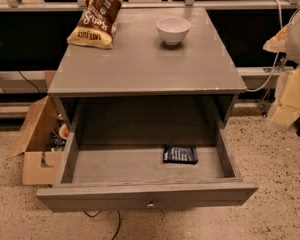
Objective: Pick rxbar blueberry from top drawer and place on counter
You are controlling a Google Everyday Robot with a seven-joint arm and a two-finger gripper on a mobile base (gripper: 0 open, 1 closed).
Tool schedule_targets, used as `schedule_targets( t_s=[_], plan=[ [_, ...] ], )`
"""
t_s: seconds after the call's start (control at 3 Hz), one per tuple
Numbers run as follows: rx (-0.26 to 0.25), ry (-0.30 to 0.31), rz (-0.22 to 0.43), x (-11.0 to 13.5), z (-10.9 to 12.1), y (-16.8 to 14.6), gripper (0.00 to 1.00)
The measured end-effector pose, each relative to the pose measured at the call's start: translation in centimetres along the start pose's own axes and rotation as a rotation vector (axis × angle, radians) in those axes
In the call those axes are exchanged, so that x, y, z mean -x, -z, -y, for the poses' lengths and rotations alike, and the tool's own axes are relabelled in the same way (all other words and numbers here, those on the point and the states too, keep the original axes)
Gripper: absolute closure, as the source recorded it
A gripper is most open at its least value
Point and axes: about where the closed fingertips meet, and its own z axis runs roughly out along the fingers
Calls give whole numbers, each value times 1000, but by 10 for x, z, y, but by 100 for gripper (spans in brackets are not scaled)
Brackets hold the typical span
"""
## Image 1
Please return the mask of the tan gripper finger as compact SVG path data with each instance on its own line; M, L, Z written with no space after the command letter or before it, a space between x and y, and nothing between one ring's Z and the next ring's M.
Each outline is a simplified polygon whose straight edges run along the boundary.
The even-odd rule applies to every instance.
M267 40L263 45L263 49L272 53L285 53L287 32L289 30L289 27L289 24L285 25L275 36Z

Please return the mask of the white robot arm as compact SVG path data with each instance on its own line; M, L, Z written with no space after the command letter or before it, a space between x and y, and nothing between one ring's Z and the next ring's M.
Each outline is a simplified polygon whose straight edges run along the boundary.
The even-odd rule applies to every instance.
M268 52L286 54L297 68L281 72L276 83L275 102L268 112L268 125L276 130L286 129L300 117L300 7L275 36L263 45Z

